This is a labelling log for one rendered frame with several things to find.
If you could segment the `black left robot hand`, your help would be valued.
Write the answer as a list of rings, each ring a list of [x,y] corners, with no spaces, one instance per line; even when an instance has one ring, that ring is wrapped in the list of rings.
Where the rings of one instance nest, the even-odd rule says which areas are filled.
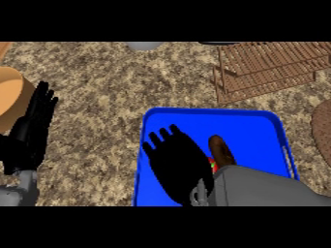
[[[41,81],[10,135],[0,134],[0,161],[5,175],[18,171],[35,171],[42,163],[57,102],[54,90],[48,88],[48,83]]]

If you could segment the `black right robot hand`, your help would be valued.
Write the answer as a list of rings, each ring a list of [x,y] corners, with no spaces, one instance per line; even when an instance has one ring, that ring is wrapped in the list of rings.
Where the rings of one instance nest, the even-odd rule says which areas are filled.
[[[160,133],[150,133],[142,142],[150,167],[170,199],[182,206],[191,205],[191,191],[203,181],[207,194],[213,191],[213,171],[200,146],[175,125]]]

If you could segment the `brown sweet potato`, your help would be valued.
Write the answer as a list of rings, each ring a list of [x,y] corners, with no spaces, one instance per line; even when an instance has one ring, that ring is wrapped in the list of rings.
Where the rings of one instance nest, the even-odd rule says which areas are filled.
[[[220,136],[213,135],[209,138],[209,148],[217,165],[217,170],[225,171],[231,166],[237,165],[237,161]]]

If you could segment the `blue plastic tray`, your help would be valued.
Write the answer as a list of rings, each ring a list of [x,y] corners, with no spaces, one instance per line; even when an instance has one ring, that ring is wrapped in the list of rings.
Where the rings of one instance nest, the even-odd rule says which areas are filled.
[[[300,179],[281,120],[267,110],[229,108],[150,108],[142,116],[139,142],[175,124],[207,156],[209,137],[226,141],[238,164],[257,171]]]

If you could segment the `brown wooden tiered shelf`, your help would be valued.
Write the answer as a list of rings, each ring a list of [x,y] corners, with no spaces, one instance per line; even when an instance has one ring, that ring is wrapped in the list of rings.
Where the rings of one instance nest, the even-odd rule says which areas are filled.
[[[315,81],[331,67],[331,42],[245,42],[217,46],[216,102],[229,104]]]

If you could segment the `tan round bowl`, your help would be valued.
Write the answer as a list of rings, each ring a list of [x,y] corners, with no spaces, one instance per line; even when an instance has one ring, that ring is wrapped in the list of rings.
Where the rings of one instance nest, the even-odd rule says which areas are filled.
[[[8,131],[23,116],[35,87],[21,73],[0,67],[0,133]]]

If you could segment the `grey round object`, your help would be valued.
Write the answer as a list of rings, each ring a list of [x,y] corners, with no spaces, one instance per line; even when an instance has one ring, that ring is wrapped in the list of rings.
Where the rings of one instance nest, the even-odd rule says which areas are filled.
[[[126,45],[132,50],[153,50],[161,44],[161,42],[126,42]]]

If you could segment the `dark flat object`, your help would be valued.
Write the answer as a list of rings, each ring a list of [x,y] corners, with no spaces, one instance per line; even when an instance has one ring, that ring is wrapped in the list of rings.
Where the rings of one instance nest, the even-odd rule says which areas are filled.
[[[231,46],[239,44],[239,42],[198,42],[198,43],[207,46]]]

